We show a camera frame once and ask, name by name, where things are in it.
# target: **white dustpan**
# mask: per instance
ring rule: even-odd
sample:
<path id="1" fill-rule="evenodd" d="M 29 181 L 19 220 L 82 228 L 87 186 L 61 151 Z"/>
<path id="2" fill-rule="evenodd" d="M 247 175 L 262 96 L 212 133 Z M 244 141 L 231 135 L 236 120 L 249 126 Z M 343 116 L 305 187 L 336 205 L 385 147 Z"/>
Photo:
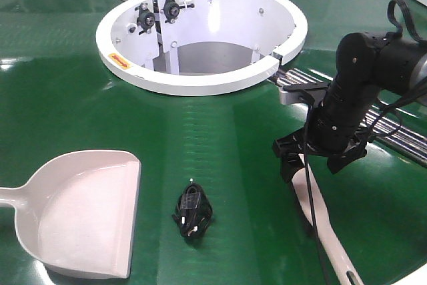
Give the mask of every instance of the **white dustpan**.
<path id="1" fill-rule="evenodd" d="M 19 188 L 0 188 L 15 208 L 16 235 L 60 274 L 127 278 L 141 163 L 128 152 L 85 150 L 58 156 Z"/>

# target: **cable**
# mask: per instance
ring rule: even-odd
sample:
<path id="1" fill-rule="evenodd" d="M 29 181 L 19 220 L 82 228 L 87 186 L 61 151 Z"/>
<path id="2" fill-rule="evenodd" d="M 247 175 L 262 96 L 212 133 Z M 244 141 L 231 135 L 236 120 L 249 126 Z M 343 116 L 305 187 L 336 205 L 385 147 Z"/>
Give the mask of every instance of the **cable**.
<path id="1" fill-rule="evenodd" d="M 317 225 L 317 221 L 316 221 L 316 210 L 314 207 L 314 200 L 313 200 L 312 183 L 311 183 L 311 179 L 310 179 L 310 172 L 308 171 L 308 152 L 307 152 L 307 148 L 308 148 L 308 142 L 307 142 L 307 139 L 308 139 L 308 123 L 309 123 L 310 117 L 312 115 L 313 106 L 312 106 L 312 104 L 310 104 L 310 102 L 305 100 L 304 97 L 300 97 L 300 100 L 301 100 L 301 102 L 305 103 L 308 106 L 306 122 L 304 124 L 304 142 L 303 142 L 302 150 L 303 150 L 303 157 L 304 157 L 304 170 L 306 173 L 306 181 L 307 181 L 308 200 L 310 203 L 310 215 L 312 217 L 312 225 L 313 225 L 314 237 L 316 239 L 316 248 L 317 248 L 317 252 L 318 252 L 320 268 L 322 269 L 322 274 L 323 274 L 323 277 L 325 280 L 325 284 L 330 285 L 331 281 L 330 281 L 330 277 L 328 274 L 328 270 L 326 268 L 326 260 L 324 259 L 324 255 L 322 255 L 323 246 L 322 246 L 322 243 L 321 243 L 320 238 L 319 238 L 318 225 Z"/>
<path id="2" fill-rule="evenodd" d="M 203 188 L 191 182 L 178 198 L 173 220 L 177 224 L 181 236 L 199 238 L 205 234 L 213 211 Z"/>

